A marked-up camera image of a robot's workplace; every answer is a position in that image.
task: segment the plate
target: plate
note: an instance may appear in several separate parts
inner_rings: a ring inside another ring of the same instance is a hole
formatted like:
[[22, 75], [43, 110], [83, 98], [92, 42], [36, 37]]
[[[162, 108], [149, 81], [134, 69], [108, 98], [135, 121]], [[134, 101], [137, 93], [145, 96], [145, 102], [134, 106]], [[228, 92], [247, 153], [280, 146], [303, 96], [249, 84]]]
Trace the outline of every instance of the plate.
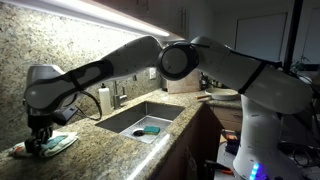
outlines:
[[220, 101], [231, 101], [238, 97], [238, 92], [233, 89], [208, 88], [205, 93]]

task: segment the soap dispenser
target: soap dispenser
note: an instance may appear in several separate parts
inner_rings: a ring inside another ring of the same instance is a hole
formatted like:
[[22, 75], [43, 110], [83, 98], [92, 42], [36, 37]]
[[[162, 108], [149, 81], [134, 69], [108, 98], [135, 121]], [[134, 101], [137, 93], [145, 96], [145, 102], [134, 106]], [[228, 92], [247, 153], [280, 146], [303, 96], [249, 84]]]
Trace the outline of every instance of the soap dispenser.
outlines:
[[102, 115], [111, 114], [110, 90], [104, 83], [102, 83], [101, 88], [99, 89], [99, 97]]

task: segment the light switch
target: light switch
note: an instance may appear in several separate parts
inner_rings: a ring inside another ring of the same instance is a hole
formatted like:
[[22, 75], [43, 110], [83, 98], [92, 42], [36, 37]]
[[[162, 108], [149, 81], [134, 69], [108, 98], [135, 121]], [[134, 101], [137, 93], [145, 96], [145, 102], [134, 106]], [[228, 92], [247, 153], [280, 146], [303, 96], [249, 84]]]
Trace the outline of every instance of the light switch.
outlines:
[[156, 71], [156, 68], [150, 68], [149, 69], [149, 76], [150, 76], [150, 79], [155, 79], [156, 76], [157, 76], [157, 71]]

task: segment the granite countertop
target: granite countertop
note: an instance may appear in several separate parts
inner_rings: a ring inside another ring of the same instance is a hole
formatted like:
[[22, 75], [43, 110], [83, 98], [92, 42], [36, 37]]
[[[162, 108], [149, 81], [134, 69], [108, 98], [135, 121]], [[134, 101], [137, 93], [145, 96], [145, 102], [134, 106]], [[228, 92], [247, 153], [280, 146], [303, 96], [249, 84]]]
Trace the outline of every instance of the granite countertop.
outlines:
[[[151, 144], [95, 126], [100, 121], [83, 119], [58, 129], [78, 132], [78, 140], [51, 158], [14, 159], [9, 150], [0, 153], [1, 179], [145, 179], [165, 161], [183, 130], [203, 105], [196, 96], [203, 92], [168, 94], [156, 90], [124, 103], [106, 119], [143, 101], [185, 107], [185, 110]], [[209, 105], [223, 102], [210, 101]]]

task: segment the sink basin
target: sink basin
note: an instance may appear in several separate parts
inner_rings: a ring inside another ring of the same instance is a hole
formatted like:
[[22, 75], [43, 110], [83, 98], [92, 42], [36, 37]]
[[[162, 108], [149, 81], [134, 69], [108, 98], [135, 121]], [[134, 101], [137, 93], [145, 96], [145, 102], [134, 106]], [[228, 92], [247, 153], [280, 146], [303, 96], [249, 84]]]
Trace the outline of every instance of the sink basin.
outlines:
[[[180, 106], [142, 102], [96, 124], [96, 126], [141, 142], [151, 143], [183, 110], [184, 108]], [[142, 135], [141, 131], [146, 126], [159, 127], [159, 134]]]

